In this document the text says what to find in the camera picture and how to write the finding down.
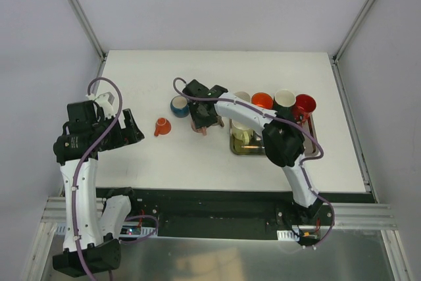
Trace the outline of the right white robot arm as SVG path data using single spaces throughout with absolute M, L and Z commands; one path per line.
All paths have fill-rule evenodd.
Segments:
M 297 220 L 306 225 L 316 221 L 323 201 L 304 166 L 303 143 L 311 135 L 295 123 L 291 112 L 264 109 L 222 86 L 208 88 L 197 80 L 187 83 L 180 91 L 176 87 L 178 80 L 173 81 L 174 90 L 187 99 L 195 129 L 208 128 L 222 117 L 252 129 L 261 137 L 267 158 L 283 170 L 289 182 Z

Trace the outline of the dark green mug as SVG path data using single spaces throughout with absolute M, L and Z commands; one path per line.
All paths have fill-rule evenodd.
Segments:
M 276 112 L 276 116 L 295 122 L 292 113 L 292 108 L 296 102 L 295 95 L 289 90 L 281 89 L 274 94 L 273 100 L 273 109 Z

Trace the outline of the red mug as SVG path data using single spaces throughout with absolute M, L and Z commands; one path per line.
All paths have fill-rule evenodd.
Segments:
M 307 94 L 299 94 L 295 98 L 292 114 L 297 124 L 306 122 L 316 109 L 316 101 Z

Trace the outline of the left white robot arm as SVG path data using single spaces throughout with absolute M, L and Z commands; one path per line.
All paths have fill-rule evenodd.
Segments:
M 130 109 L 121 125 L 106 102 L 83 101 L 67 106 L 68 121 L 53 145 L 66 198 L 66 233 L 53 268 L 77 278 L 115 270 L 121 262 L 118 241 L 124 221 L 134 220 L 139 205 L 132 188 L 111 189 L 97 210 L 98 154 L 140 142 L 144 135 Z

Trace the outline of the pale yellow-green mug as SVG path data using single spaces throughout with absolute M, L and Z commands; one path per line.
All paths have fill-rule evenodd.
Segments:
M 233 120 L 232 121 L 232 134 L 235 139 L 242 141 L 244 145 L 249 145 L 252 137 L 253 130 L 246 125 Z

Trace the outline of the pink mug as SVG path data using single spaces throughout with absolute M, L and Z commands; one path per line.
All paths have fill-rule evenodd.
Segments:
M 199 133 L 199 134 L 202 134 L 203 136 L 207 135 L 207 129 L 205 127 L 198 128 L 198 129 L 195 128 L 194 131 Z

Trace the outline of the bright orange mug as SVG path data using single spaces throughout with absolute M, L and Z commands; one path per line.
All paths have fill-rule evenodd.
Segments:
M 273 108 L 273 99 L 270 95 L 265 92 L 258 92 L 255 93 L 251 97 L 252 104 L 262 107 L 263 109 L 272 109 Z

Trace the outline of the yellow mug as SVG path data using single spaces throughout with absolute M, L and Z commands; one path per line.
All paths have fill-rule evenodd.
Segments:
M 234 95 L 245 102 L 251 102 L 251 96 L 245 91 L 237 91 L 234 93 Z

